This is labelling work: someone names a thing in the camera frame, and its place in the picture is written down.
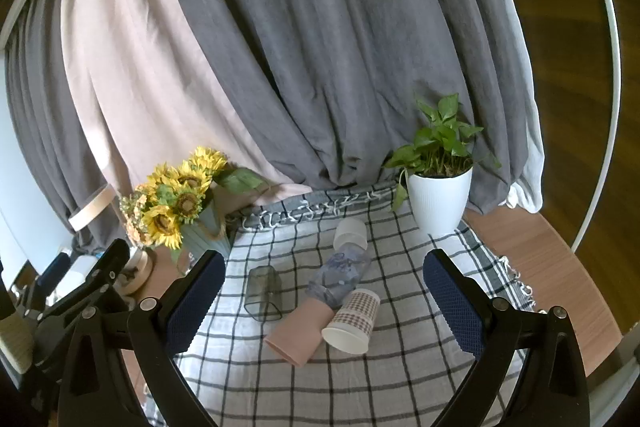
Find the houndstooth patterned cup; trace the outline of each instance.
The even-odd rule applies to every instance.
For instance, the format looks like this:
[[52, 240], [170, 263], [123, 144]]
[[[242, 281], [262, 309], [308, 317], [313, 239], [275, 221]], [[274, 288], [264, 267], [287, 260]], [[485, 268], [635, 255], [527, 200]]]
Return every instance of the houndstooth patterned cup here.
[[379, 307], [380, 297], [376, 293], [365, 289], [354, 290], [322, 330], [322, 337], [341, 351], [352, 355], [366, 353]]

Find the metal screw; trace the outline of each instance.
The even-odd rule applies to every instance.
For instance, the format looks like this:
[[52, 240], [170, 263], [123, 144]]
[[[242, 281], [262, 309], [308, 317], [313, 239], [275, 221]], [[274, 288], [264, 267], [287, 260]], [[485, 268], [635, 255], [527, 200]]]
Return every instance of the metal screw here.
[[554, 306], [554, 315], [559, 319], [566, 318], [566, 310], [562, 306]]
[[155, 300], [153, 297], [147, 297], [146, 299], [142, 299], [142, 302], [140, 302], [140, 309], [143, 312], [148, 312], [149, 310], [152, 310], [153, 308], [156, 307], [156, 303], [158, 301]]
[[95, 315], [95, 308], [93, 306], [88, 306], [84, 310], [82, 310], [82, 318], [90, 319]]
[[505, 312], [509, 309], [509, 301], [507, 299], [503, 299], [502, 297], [496, 297], [491, 301], [491, 304], [497, 309], [499, 312]]

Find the white flower pot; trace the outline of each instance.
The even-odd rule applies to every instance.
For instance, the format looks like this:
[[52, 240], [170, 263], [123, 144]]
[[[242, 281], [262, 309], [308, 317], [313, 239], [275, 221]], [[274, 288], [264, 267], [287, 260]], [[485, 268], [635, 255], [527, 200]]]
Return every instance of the white flower pot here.
[[423, 232], [440, 237], [458, 226], [469, 197], [472, 171], [473, 167], [455, 178], [409, 176], [409, 199], [415, 222]]

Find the black and white plaid cloth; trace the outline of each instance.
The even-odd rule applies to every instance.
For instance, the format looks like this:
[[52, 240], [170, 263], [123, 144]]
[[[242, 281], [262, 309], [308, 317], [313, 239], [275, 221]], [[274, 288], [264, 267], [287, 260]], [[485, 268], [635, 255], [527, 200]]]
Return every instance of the black and white plaid cloth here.
[[[460, 351], [422, 280], [422, 261], [442, 248], [490, 296], [530, 311], [530, 293], [464, 222], [450, 235], [431, 237], [415, 224], [409, 204], [391, 213], [392, 189], [351, 194], [314, 192], [237, 216], [226, 281], [190, 349], [176, 358], [180, 371], [220, 427], [429, 426], [473, 362]], [[283, 313], [305, 298], [306, 284], [331, 254], [342, 217], [363, 220], [372, 264], [360, 287], [376, 292], [380, 309], [364, 356], [322, 344], [294, 368], [262, 343], [277, 322], [259, 323], [243, 307], [247, 275], [270, 264], [282, 279]], [[500, 420], [522, 367], [517, 353], [485, 420]], [[151, 397], [152, 425], [165, 423]]]

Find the light blue wall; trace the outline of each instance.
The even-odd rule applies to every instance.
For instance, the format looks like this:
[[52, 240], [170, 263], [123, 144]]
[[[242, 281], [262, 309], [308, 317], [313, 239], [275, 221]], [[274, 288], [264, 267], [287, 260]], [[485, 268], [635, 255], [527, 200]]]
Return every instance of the light blue wall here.
[[11, 273], [25, 258], [41, 273], [70, 243], [71, 234], [40, 191], [20, 151], [6, 97], [4, 50], [0, 50], [0, 256], [7, 271], [2, 279], [13, 279]]

